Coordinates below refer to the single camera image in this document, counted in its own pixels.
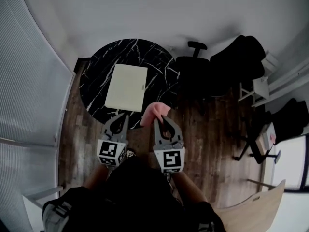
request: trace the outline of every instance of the black marble table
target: black marble table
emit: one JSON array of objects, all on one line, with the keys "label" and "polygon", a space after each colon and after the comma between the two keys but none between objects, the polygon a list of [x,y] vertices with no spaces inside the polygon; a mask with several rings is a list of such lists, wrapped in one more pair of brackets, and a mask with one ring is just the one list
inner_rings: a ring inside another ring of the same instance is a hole
[{"label": "black marble table", "polygon": [[[147,67],[146,88],[142,112],[105,107],[105,99],[115,64]],[[80,79],[83,104],[92,117],[105,123],[119,113],[130,115],[129,128],[139,128],[146,107],[152,102],[163,102],[174,108],[179,90],[180,72],[172,55],[159,45],[140,39],[112,42],[98,50]]]}]

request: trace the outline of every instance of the cream rectangular board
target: cream rectangular board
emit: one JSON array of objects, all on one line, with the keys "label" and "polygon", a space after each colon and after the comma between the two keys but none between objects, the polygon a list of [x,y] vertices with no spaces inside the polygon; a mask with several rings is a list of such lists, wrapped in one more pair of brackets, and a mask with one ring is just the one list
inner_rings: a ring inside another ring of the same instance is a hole
[{"label": "cream rectangular board", "polygon": [[105,106],[141,112],[144,100],[147,68],[116,64],[107,92]]}]

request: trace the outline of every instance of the wooden floor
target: wooden floor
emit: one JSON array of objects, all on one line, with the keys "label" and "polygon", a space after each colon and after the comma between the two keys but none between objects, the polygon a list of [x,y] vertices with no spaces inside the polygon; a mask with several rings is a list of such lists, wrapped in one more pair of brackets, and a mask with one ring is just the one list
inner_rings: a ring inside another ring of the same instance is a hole
[{"label": "wooden floor", "polygon": [[[80,186],[99,164],[96,147],[103,124],[93,119],[82,104],[80,74],[81,71],[75,77],[62,128],[59,154],[59,184],[65,187],[62,194]],[[244,144],[227,137],[227,132],[239,130],[245,135],[240,117],[250,118],[253,113],[252,100],[238,103],[238,97],[239,89],[231,89],[226,96],[209,102],[203,117],[195,104],[187,102],[169,113],[183,132],[184,171],[214,207],[227,207],[245,200],[257,192],[257,186],[246,179],[260,180],[261,165],[253,158],[246,155],[241,161],[232,159],[234,154],[241,153]],[[129,147],[134,148],[138,156],[153,162],[153,127],[129,130],[128,140]]]}]

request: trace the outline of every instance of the forearm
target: forearm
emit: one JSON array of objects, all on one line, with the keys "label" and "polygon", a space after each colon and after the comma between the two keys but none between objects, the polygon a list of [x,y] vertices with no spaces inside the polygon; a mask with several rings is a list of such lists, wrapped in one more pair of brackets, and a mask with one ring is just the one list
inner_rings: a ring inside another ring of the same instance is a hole
[{"label": "forearm", "polygon": [[108,169],[105,165],[98,166],[91,175],[86,179],[83,187],[89,190],[95,190],[102,182],[105,182],[108,177]]},{"label": "forearm", "polygon": [[207,202],[202,191],[184,172],[174,173],[172,178],[185,205]]}]

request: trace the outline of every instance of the baseboard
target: baseboard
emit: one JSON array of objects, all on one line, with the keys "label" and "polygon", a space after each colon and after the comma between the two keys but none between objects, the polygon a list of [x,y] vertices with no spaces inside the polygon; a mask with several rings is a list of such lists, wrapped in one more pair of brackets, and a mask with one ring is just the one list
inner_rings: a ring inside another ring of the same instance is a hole
[{"label": "baseboard", "polygon": [[89,61],[91,58],[78,58],[74,67],[74,72],[77,73],[83,61]]}]

